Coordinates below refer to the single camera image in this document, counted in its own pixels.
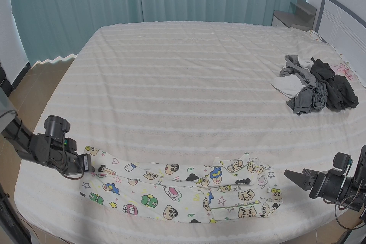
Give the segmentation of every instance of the tile floor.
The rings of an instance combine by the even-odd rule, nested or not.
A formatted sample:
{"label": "tile floor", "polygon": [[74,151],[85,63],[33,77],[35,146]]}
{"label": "tile floor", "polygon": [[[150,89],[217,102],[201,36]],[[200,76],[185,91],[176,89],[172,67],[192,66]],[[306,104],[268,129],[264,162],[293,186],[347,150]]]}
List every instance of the tile floor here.
{"label": "tile floor", "polygon": [[[37,64],[29,70],[17,89],[11,93],[10,100],[18,110],[24,124],[31,130],[36,127],[48,100],[73,60]],[[15,206],[13,196],[20,163],[21,159],[16,154],[13,146],[0,135],[0,182],[5,192],[10,194],[10,201],[13,206]],[[359,223],[358,214],[354,211],[347,211],[340,216],[340,221],[348,226],[356,226]],[[25,223],[25,225],[34,229],[41,244],[66,243],[28,223]],[[333,220],[314,231],[283,244],[331,244],[335,243],[344,232],[345,230]],[[2,229],[0,229],[0,243],[11,244]]]}

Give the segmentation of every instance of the star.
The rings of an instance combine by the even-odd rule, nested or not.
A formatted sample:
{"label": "star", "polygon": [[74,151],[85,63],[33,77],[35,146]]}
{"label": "star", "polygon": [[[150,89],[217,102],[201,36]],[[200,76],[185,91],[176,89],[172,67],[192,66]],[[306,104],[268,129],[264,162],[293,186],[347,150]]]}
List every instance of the star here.
{"label": "star", "polygon": [[218,204],[222,204],[222,205],[224,205],[224,203],[226,202],[226,199],[224,199],[224,197],[223,196],[221,196],[220,198],[218,198],[217,199],[218,200]]}
{"label": "star", "polygon": [[91,187],[89,186],[89,183],[85,183],[85,182],[83,182],[82,187],[85,187],[85,189],[88,189],[88,188],[91,189]]}
{"label": "star", "polygon": [[116,179],[116,182],[121,183],[121,179],[118,176],[114,177],[114,179]]}

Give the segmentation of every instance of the bed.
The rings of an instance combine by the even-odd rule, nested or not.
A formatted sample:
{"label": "bed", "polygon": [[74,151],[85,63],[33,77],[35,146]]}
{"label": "bed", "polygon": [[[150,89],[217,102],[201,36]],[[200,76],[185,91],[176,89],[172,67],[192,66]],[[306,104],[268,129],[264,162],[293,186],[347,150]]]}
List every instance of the bed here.
{"label": "bed", "polygon": [[35,129],[42,133],[45,118],[58,115],[71,123],[68,136],[79,153],[89,145],[137,162],[206,164],[249,152],[272,165],[284,186],[283,206],[272,217],[216,224],[131,218],[81,197],[79,181],[27,161],[16,183],[17,208],[30,223],[76,244],[276,244],[329,222],[334,207],[308,198],[283,173],[328,170],[338,151],[357,159],[366,142],[366,90],[358,79],[350,81],[359,96],[356,109],[297,116],[269,83],[286,54],[343,62],[317,39],[295,28],[237,23],[102,27],[62,78]]}

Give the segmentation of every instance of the white pajamas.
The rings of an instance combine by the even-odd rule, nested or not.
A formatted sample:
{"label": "white pajamas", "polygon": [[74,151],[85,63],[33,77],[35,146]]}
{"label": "white pajamas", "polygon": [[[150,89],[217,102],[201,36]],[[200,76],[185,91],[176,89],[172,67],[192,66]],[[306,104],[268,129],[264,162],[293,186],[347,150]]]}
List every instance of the white pajamas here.
{"label": "white pajamas", "polygon": [[80,194],[130,215],[190,223],[268,217],[282,202],[274,170],[245,153],[211,166],[127,162],[87,146]]}

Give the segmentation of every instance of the bed sheet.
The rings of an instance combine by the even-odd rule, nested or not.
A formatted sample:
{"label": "bed sheet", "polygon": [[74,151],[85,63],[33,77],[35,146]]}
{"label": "bed sheet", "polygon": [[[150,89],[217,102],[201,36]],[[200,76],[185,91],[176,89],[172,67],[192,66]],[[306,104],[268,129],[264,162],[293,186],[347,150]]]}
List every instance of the bed sheet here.
{"label": "bed sheet", "polygon": [[210,224],[132,217],[80,196],[79,181],[22,161],[15,202],[31,223],[79,243],[280,243],[334,218],[334,207],[308,198],[285,169],[328,170],[336,152],[358,159],[366,142],[366,90],[356,109],[297,116],[269,81],[284,56],[340,56],[295,28],[217,22],[117,24],[99,29],[48,102],[48,115],[71,123],[67,136],[136,162],[207,164],[244,152],[279,174],[283,205],[271,218]]}

